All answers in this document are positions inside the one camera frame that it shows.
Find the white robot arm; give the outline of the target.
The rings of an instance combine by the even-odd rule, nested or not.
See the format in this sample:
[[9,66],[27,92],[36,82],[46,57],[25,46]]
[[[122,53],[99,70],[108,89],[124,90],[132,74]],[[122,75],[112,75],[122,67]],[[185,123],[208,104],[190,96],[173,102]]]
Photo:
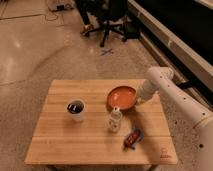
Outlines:
[[150,67],[145,80],[138,86],[136,97],[149,101],[157,91],[166,95],[190,121],[199,135],[195,171],[213,171],[213,112],[181,90],[173,81],[169,67]]

